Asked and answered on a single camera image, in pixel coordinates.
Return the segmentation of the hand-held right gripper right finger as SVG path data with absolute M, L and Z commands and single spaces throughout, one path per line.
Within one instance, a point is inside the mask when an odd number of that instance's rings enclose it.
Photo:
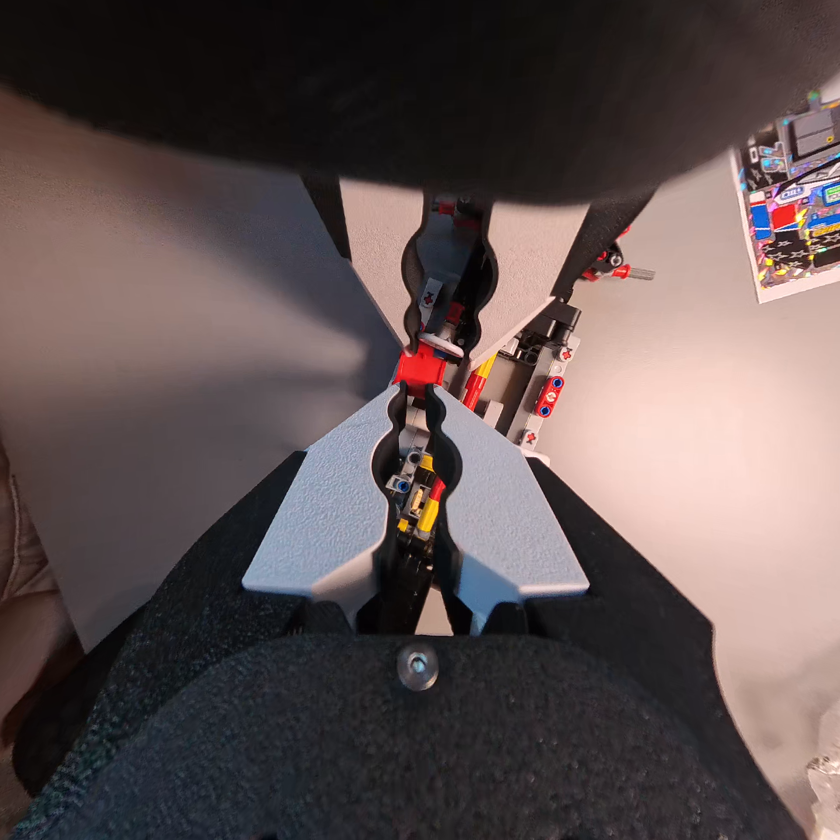
M 500 604 L 586 593 L 589 580 L 520 448 L 442 386 L 427 386 L 426 414 L 444 485 L 434 563 L 458 632 L 480 635 Z

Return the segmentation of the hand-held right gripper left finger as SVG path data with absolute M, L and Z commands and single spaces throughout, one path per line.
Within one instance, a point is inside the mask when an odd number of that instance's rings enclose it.
M 242 578 L 244 589 L 334 602 L 356 628 L 381 587 L 392 523 L 375 454 L 395 442 L 401 385 L 381 394 L 308 447 L 287 494 Z

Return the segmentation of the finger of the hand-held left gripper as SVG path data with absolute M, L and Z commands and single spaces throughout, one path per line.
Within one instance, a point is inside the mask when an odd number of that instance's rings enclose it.
M 590 208 L 466 198 L 479 232 L 456 287 L 461 363 L 482 363 L 539 314 Z
M 417 353 L 417 295 L 424 267 L 417 242 L 429 201 L 422 189 L 339 180 L 353 270 L 409 354 Z

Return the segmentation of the lego car chassis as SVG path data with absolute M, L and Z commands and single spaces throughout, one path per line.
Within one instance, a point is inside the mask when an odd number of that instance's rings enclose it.
M 547 461 L 538 452 L 540 434 L 556 413 L 568 367 L 578 349 L 579 340 L 574 331 L 581 312 L 571 306 L 574 283 L 603 277 L 652 277 L 648 272 L 630 267 L 620 246 L 620 238 L 651 196 L 651 192 L 643 192 L 640 196 L 596 204 L 587 212 L 582 231 L 572 245 L 572 275 L 568 276 L 567 269 L 562 268 L 553 287 L 557 297 L 487 361 L 474 364 L 447 360 L 440 386 L 520 448 L 554 514 L 546 477 L 548 467 L 538 468 L 536 464 L 538 460 Z M 464 239 L 469 251 L 452 266 L 429 265 L 425 269 L 416 301 L 421 317 L 419 333 L 434 333 L 460 346 L 456 333 L 463 307 L 456 301 L 456 287 L 467 266 L 480 223 L 467 206 L 466 198 L 436 197 L 430 202 L 429 211 L 433 219 L 450 218 L 455 238 Z M 385 484 L 393 498 L 396 522 L 393 560 L 377 604 L 369 604 L 372 614 L 369 631 L 414 633 L 429 594 L 437 587 L 453 630 L 456 634 L 467 634 L 458 632 L 455 603 L 445 600 L 435 569 L 434 537 L 444 485 L 434 472 L 434 444 L 427 422 L 426 398 L 411 397 L 406 384 L 399 385 L 406 394 L 401 460 L 394 462 Z M 490 615 L 482 634 L 526 633 L 532 604 L 579 599 L 586 597 L 586 593 L 532 600 L 525 605 L 500 604 Z

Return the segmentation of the red lego seat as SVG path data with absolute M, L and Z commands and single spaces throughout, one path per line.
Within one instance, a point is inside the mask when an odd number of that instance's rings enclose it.
M 406 384 L 407 394 L 423 400 L 427 385 L 441 385 L 445 377 L 447 359 L 433 345 L 419 341 L 416 351 L 404 349 L 396 364 L 392 383 Z

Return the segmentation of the holographic sticker sheet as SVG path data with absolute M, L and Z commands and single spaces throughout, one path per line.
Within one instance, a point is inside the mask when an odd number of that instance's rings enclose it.
M 730 152 L 759 303 L 839 280 L 838 78 Z

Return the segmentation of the person's tan trousers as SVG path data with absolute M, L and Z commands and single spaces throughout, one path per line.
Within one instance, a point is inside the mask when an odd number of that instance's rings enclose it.
M 1 743 L 83 654 L 56 577 L 1 450 Z

